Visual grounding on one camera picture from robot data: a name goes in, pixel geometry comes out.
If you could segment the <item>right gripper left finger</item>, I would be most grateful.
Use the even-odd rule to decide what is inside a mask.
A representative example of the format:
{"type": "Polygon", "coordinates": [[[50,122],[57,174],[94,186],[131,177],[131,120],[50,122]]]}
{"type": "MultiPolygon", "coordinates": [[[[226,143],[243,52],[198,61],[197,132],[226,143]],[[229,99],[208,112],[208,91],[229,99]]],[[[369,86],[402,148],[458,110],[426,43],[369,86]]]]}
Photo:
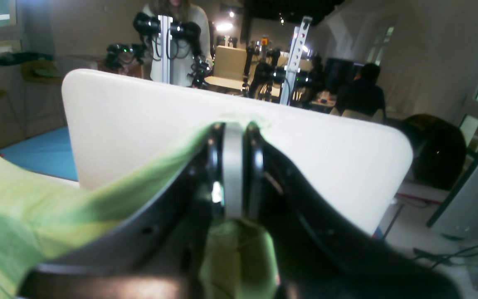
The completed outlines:
{"type": "Polygon", "coordinates": [[[25,277],[19,299],[213,299],[203,280],[211,226],[241,215],[243,128],[216,123],[193,157],[140,210],[105,236],[25,277]]]}

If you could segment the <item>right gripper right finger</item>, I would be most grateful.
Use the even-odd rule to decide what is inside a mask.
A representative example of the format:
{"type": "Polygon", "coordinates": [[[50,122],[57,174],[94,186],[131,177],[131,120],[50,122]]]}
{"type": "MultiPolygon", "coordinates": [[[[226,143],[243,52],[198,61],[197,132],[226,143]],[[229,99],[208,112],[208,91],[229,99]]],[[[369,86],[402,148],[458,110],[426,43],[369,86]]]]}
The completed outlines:
{"type": "Polygon", "coordinates": [[[244,214],[267,229],[277,299],[459,299],[447,277],[368,237],[335,211],[250,122],[244,131],[244,214]]]}

